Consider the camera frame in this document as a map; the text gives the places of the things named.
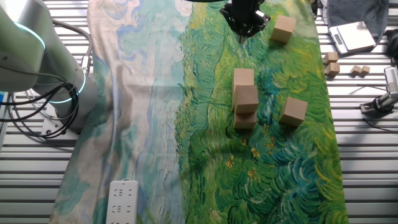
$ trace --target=white scale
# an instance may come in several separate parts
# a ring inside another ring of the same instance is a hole
[[[340,54],[352,53],[376,46],[364,22],[331,27],[329,33]]]

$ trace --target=painted fabric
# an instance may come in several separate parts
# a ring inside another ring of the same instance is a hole
[[[50,223],[105,223],[109,183],[140,184],[138,223],[347,223],[340,158],[308,0],[268,0],[239,44],[225,2],[91,0],[99,97]],[[297,19],[287,45],[277,15]],[[257,125],[233,129],[234,68],[253,68]],[[288,96],[308,102],[279,124]]]

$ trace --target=wooden block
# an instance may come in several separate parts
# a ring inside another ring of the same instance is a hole
[[[259,106],[259,94],[256,85],[238,85],[235,88],[234,111],[240,113],[254,113]]]
[[[328,52],[323,59],[325,65],[329,65],[330,63],[336,63],[338,61],[338,54],[337,52]]]
[[[236,114],[234,113],[235,129],[253,129],[257,123],[257,113]]]
[[[352,75],[359,75],[360,73],[361,73],[361,67],[356,66],[356,65],[350,71],[350,74],[352,74]]]
[[[371,72],[371,68],[370,68],[370,67],[368,67],[368,66],[363,66],[363,67],[361,68],[361,75],[367,75],[367,74],[369,74],[369,72]]]
[[[232,80],[232,110],[234,110],[234,95],[237,85],[254,85],[254,70],[247,68],[235,68]]]
[[[330,77],[335,77],[340,73],[340,64],[339,63],[330,63],[326,67],[326,75]]]
[[[305,119],[308,103],[288,97],[280,113],[279,122],[298,127]]]
[[[279,15],[276,19],[274,30],[272,31],[271,40],[287,44],[293,34],[295,26],[295,18]]]

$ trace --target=white power strip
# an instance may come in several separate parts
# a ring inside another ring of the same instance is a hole
[[[114,180],[109,187],[106,224],[136,224],[139,184],[135,180]]]

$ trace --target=metal slatted table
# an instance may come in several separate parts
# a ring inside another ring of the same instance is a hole
[[[54,18],[88,31],[88,1],[45,3]],[[390,0],[390,7],[387,29],[395,29],[398,28],[398,1]],[[336,51],[321,16],[316,24],[323,56]],[[88,48],[87,40],[61,27],[55,30],[80,62]],[[398,223],[398,112],[372,120],[378,127],[394,130],[386,133],[369,127],[359,110],[359,104],[385,94],[383,70],[390,65],[390,59],[383,55],[386,44],[384,37],[371,53],[341,58],[341,73],[327,81],[352,224]],[[353,65],[370,66],[371,73],[364,78],[351,78],[348,72]],[[24,95],[17,98],[26,99]],[[23,109],[22,115],[34,110],[29,105]],[[41,131],[43,121],[44,117],[38,114],[27,123],[33,130]],[[74,145],[74,141],[42,144],[8,124],[0,153],[0,223],[48,222]]]

